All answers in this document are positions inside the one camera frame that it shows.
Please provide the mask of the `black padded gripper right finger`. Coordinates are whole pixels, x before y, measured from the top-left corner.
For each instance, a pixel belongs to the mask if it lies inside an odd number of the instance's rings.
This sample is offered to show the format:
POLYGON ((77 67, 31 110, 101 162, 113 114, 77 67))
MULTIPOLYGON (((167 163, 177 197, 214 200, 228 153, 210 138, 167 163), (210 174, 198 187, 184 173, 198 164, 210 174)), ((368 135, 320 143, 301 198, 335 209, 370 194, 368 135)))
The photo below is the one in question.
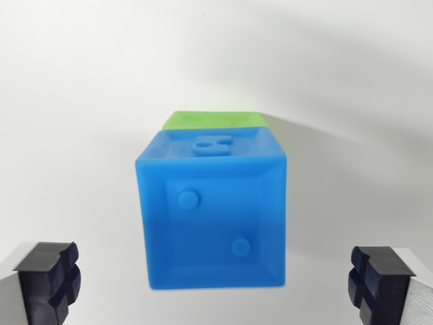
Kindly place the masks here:
POLYGON ((431 324, 432 270, 405 247, 356 246, 348 294, 364 324, 431 324))

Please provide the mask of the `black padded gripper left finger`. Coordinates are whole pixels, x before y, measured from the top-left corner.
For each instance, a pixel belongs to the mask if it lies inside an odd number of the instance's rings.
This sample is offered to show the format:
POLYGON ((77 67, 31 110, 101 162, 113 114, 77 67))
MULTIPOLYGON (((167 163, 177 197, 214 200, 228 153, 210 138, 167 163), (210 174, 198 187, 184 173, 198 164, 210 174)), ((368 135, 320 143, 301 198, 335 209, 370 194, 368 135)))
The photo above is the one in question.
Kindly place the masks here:
POLYGON ((63 324, 78 298, 75 242, 23 242, 1 262, 2 324, 63 324))

